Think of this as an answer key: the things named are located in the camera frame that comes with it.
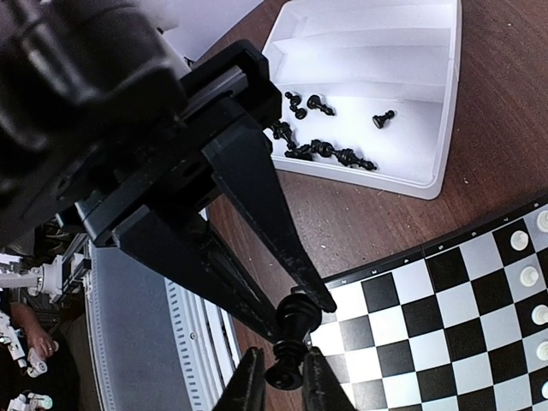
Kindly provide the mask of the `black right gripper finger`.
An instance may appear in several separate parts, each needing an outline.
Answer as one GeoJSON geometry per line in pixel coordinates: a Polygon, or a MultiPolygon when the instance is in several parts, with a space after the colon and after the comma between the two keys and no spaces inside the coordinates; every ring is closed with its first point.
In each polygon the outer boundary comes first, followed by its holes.
{"type": "Polygon", "coordinates": [[[143,205],[112,236],[125,254],[221,307],[268,342],[279,337],[276,308],[197,211],[143,205]]]}
{"type": "Polygon", "coordinates": [[[280,266],[321,310],[335,312],[337,304],[301,244],[262,129],[236,122],[202,152],[216,184],[280,266]]]}

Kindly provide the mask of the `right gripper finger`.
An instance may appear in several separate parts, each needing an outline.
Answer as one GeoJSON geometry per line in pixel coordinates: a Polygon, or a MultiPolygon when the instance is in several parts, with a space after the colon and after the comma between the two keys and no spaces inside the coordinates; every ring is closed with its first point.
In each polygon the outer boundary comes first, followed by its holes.
{"type": "Polygon", "coordinates": [[[302,407],[306,411],[355,411],[322,352],[312,347],[303,361],[302,407]]]}
{"type": "Polygon", "coordinates": [[[241,358],[213,411],[265,411],[265,352],[251,347],[241,358]]]}

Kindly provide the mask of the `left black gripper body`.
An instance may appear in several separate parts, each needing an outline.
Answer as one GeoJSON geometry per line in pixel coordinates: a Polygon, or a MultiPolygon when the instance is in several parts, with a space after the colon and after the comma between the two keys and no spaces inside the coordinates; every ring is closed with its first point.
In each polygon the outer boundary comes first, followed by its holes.
{"type": "Polygon", "coordinates": [[[229,69],[259,123],[281,112],[266,58],[240,40],[181,77],[134,1],[1,4],[1,243],[84,199],[89,172],[133,146],[229,69]]]}

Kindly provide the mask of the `black chess piece king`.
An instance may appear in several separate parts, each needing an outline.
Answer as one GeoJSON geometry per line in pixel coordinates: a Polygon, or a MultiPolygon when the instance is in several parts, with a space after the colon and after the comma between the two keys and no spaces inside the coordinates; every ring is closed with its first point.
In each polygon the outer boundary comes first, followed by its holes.
{"type": "Polygon", "coordinates": [[[303,384],[300,367],[308,351],[305,340],[320,326],[322,311],[307,295],[296,293],[280,301],[276,321],[280,330],[273,346],[276,362],[265,372],[265,380],[279,390],[296,390],[303,384]]]}

